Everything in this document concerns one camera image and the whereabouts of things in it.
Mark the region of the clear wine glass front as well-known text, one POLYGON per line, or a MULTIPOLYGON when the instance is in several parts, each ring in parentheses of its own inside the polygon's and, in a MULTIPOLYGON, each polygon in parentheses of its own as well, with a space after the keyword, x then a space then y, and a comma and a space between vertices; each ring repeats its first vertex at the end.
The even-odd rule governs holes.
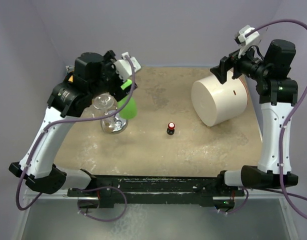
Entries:
MULTIPOLYGON (((109 111, 114 106, 114 103, 114 98, 108 93, 101 94, 93 100, 93 106, 101 111, 102 117, 110 114, 109 111)), ((101 128, 105 133, 112 134, 114 132, 116 127, 114 117, 102 119, 100 123, 101 128)))

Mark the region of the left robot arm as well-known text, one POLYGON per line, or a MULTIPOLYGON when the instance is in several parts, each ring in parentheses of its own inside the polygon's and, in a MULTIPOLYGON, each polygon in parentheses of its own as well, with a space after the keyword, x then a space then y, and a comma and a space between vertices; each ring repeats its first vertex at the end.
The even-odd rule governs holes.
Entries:
POLYGON ((85 52, 74 61, 73 71, 57 84, 48 98, 40 129, 25 156, 9 166, 20 183, 41 194, 53 194, 61 188, 78 188, 85 196, 96 192, 92 175, 84 170, 61 170, 55 157, 69 130, 75 123, 91 122, 82 118, 96 98, 109 94, 118 109, 111 116, 124 119, 136 116, 137 107, 132 94, 137 88, 136 72, 139 61, 128 52, 116 59, 112 50, 104 55, 85 52))

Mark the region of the green plastic wine glass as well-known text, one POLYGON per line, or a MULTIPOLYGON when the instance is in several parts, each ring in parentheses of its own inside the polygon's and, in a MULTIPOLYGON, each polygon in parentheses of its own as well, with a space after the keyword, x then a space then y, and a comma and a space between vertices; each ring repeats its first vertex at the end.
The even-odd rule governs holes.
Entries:
MULTIPOLYGON (((121 86, 122 90, 126 90, 128 87, 132 85, 132 80, 127 79, 126 82, 123 83, 121 86)), ((125 104, 127 101, 129 95, 125 96, 122 100, 120 100, 117 103, 117 108, 120 109, 122 105, 125 104)), ((126 104, 126 106, 119 112, 119 115, 121 118, 126 119, 126 120, 131 120, 137 116, 138 109, 136 105, 136 101, 134 100, 133 97, 130 98, 129 102, 126 104)))

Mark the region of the orange plastic wine glass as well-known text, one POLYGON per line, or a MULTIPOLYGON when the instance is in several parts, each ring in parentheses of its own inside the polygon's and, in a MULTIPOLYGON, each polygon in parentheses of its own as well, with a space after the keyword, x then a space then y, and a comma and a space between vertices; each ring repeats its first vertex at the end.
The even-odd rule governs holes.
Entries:
POLYGON ((73 78, 73 76, 71 75, 69 78, 68 78, 68 82, 69 83, 72 83, 74 81, 74 78, 73 78))

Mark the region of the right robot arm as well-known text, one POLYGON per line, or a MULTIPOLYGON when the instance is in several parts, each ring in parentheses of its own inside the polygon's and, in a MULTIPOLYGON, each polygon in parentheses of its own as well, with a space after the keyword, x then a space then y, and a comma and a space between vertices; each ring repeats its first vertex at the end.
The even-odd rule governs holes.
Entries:
POLYGON ((255 57, 259 47, 250 46, 244 55, 234 51, 223 57, 211 73, 223 85, 227 73, 232 79, 245 75, 256 81, 263 117, 261 157, 256 166, 244 165, 240 170, 220 172, 222 180, 216 191, 227 196, 234 187, 279 189, 281 184, 293 187, 299 177, 292 173, 289 158, 291 117, 298 102, 298 84, 288 77, 296 55, 294 43, 282 39, 271 41, 265 56, 255 57))

